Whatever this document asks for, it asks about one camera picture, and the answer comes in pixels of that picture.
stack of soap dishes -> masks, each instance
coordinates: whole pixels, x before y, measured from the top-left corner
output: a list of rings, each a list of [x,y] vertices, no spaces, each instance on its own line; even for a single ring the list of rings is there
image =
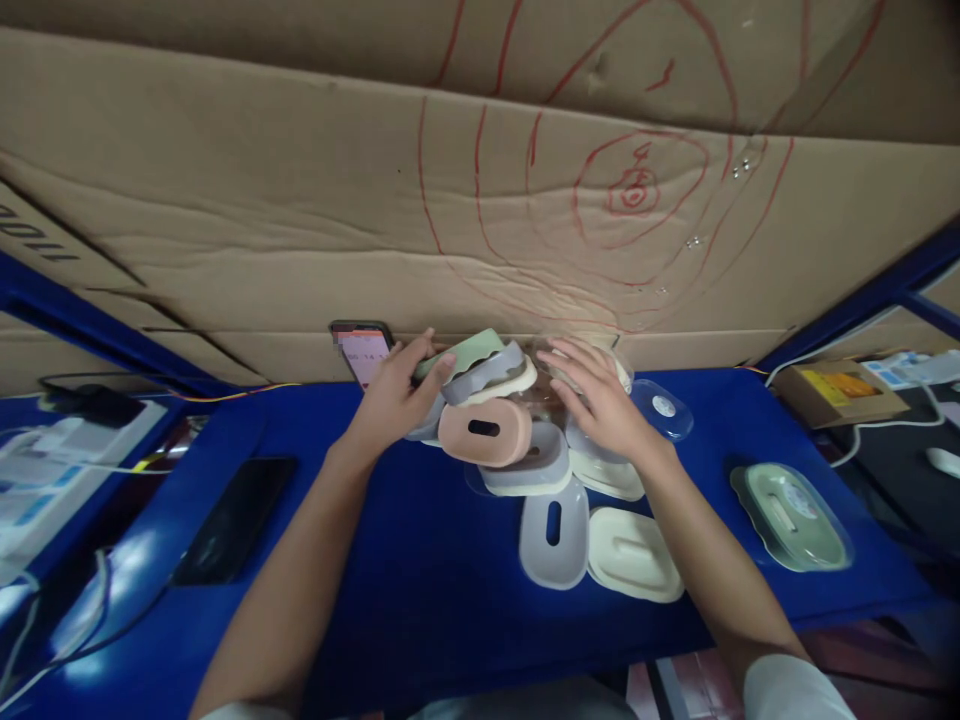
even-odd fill
[[[653,383],[635,384],[623,360],[600,349],[616,362],[625,392],[643,388],[640,399],[649,407],[641,411],[664,420],[654,423],[660,432],[673,441],[686,437],[693,426],[686,406]],[[519,556],[527,576],[543,587],[569,590],[589,573],[631,597],[677,600],[683,584],[656,522],[614,508],[591,513],[587,488],[626,502],[643,497],[633,465],[593,442],[566,412],[559,419],[545,412],[558,400],[528,400],[534,384],[541,390],[549,385],[538,383],[538,366],[515,341],[504,344],[495,331],[484,330],[447,352],[457,358],[453,373],[407,439],[439,445],[468,463],[467,483],[478,494],[525,498]],[[414,377],[425,377],[434,362],[421,363]],[[548,540],[555,505],[559,528]]]

forearm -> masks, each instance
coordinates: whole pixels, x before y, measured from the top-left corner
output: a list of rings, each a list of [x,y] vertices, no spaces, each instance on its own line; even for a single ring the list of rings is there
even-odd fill
[[[758,656],[809,659],[757,566],[723,523],[672,446],[638,463],[650,508],[690,598],[743,687]]]
[[[191,720],[236,701],[295,712],[326,633],[376,457],[348,437],[244,596],[207,669]]]

right hand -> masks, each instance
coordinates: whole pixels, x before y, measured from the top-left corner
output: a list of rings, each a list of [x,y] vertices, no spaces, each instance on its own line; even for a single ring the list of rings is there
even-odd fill
[[[634,465],[649,464],[676,452],[673,443],[647,422],[623,391],[610,355],[576,338],[550,338],[548,342],[563,355],[540,351],[537,357],[580,386],[586,404],[567,383],[557,379],[550,382],[591,440]]]

green soap dish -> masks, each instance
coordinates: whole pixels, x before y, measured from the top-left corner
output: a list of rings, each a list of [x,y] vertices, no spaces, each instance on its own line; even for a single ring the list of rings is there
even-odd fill
[[[730,485],[767,552],[788,570],[843,570],[853,563],[850,538],[797,470],[778,463],[736,468]]]
[[[487,328],[483,332],[478,332],[463,342],[457,343],[449,350],[445,350],[419,363],[416,370],[413,371],[413,377],[416,380],[423,380],[437,360],[444,355],[453,353],[457,356],[457,364],[454,366],[453,373],[450,375],[450,380],[452,380],[460,373],[469,370],[475,363],[486,360],[494,353],[500,352],[504,347],[503,341],[500,339],[500,336],[497,335],[496,330]]]

smartphone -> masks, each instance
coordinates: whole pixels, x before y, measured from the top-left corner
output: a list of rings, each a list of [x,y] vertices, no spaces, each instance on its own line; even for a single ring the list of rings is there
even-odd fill
[[[393,337],[382,322],[334,320],[330,334],[354,379],[364,390],[373,381],[380,361],[390,354]]]

